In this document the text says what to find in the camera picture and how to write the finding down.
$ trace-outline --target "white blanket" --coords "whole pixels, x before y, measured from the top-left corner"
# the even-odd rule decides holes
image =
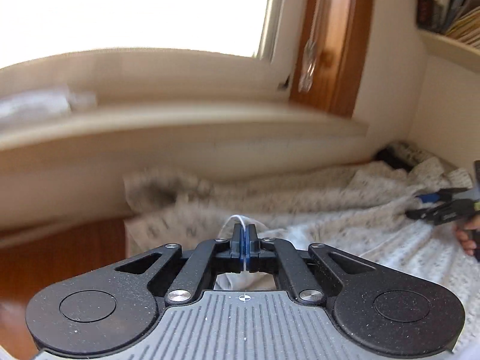
[[[480,337],[480,265],[465,255],[452,225],[405,218],[414,198],[447,187],[471,187],[463,170],[445,174],[436,158],[407,174],[384,163],[343,166],[232,184],[165,169],[127,177],[127,200],[141,213],[127,222],[130,252],[168,242],[192,249],[228,238],[233,224],[255,224],[259,237],[289,240],[297,249],[322,242],[370,261],[443,285],[462,301],[466,323],[455,349]],[[274,288],[264,274],[225,274],[225,290]]]

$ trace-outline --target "wooden window trim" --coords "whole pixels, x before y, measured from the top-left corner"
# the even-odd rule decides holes
[[[299,92],[303,49],[310,35],[315,1],[307,0],[290,101],[351,117],[362,80],[374,0],[325,0],[325,9],[319,13],[313,84],[310,91]]]

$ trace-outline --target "beige wall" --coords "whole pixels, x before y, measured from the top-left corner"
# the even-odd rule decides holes
[[[468,170],[480,159],[480,75],[429,57],[409,138]]]
[[[427,55],[415,28],[416,0],[375,0],[370,45],[354,118],[366,138],[211,142],[165,152],[126,152],[38,172],[0,175],[0,228],[50,218],[111,215],[125,210],[122,175],[151,166],[184,168],[213,179],[310,169],[367,159],[406,138]]]

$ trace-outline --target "ridged surface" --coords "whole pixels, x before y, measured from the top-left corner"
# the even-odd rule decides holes
[[[443,353],[429,359],[445,359]],[[207,291],[168,309],[145,339],[106,360],[387,359],[340,335],[325,311],[301,306],[284,291]],[[42,352],[38,360],[60,359]]]

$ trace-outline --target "circular cap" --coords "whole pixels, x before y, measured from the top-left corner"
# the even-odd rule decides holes
[[[80,291],[68,295],[60,304],[60,311],[76,322],[95,322],[107,318],[117,306],[115,298],[102,291]]]
[[[422,295],[411,291],[390,291],[379,295],[375,309],[385,318],[397,322],[415,322],[430,312],[430,304]]]
[[[299,294],[300,299],[307,302],[318,302],[323,298],[323,292],[316,289],[306,289]]]
[[[191,298],[191,293],[184,289],[176,289],[175,291],[169,292],[167,297],[172,302],[184,302]]]

